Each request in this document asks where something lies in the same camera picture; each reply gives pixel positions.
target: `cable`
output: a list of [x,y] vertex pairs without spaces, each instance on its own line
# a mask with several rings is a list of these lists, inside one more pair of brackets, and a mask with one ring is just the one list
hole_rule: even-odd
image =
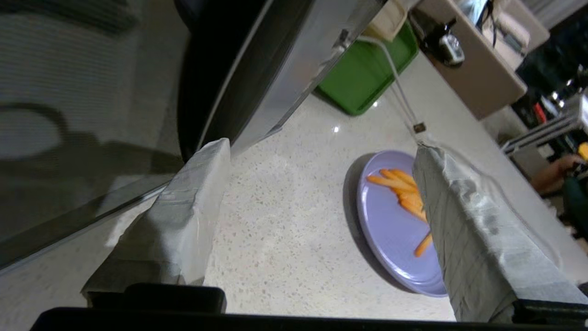
[[524,218],[515,210],[515,208],[510,203],[510,200],[508,200],[508,198],[506,197],[506,193],[505,193],[504,189],[502,189],[502,186],[500,186],[500,184],[498,183],[498,181],[494,177],[484,173],[482,170],[480,170],[478,167],[476,167],[476,165],[471,163],[465,156],[463,156],[462,153],[458,152],[454,148],[449,147],[446,144],[443,144],[439,141],[434,140],[428,134],[424,135],[424,137],[423,137],[423,135],[417,135],[417,132],[415,132],[415,129],[414,129],[415,125],[418,124],[415,112],[413,111],[412,107],[410,106],[410,103],[408,102],[408,99],[406,98],[404,90],[402,89],[402,86],[400,85],[400,79],[399,79],[400,75],[398,74],[398,71],[396,70],[396,65],[392,61],[392,57],[390,56],[388,49],[386,48],[386,46],[384,45],[384,43],[381,40],[376,39],[376,38],[360,35],[357,39],[359,41],[368,42],[370,44],[374,44],[376,46],[379,46],[382,49],[382,51],[384,52],[384,54],[386,55],[386,59],[388,60],[388,64],[390,65],[390,68],[392,69],[392,74],[394,75],[394,81],[396,82],[396,86],[398,87],[398,90],[400,91],[400,95],[402,97],[402,100],[403,100],[404,104],[406,105],[406,108],[402,109],[402,111],[405,113],[405,115],[407,116],[409,121],[411,121],[411,123],[407,124],[407,127],[409,128],[409,132],[410,132],[411,136],[415,139],[416,143],[418,145],[423,145],[423,146],[438,146],[442,149],[445,149],[445,150],[451,152],[452,155],[457,156],[459,159],[461,159],[460,161],[462,163],[469,165],[469,167],[480,177],[480,182],[482,184],[484,183],[484,180],[486,180],[488,183],[493,185],[494,189],[501,195],[502,200],[506,203],[506,206],[508,207],[508,209],[510,209],[511,213],[513,213],[513,215],[515,215],[519,219],[521,224],[523,224],[525,226],[527,231],[533,237],[535,237],[535,239],[537,241],[540,241],[542,243],[543,247],[545,247],[545,249],[547,249],[549,251],[549,253],[552,255],[553,263],[557,266],[558,269],[561,269],[562,268],[562,257],[559,254],[559,252],[556,249],[554,249],[553,246],[551,246],[549,244],[549,242],[547,240],[545,240],[539,233],[537,233],[537,231],[535,231],[528,224],[528,222],[526,220],[524,220]]

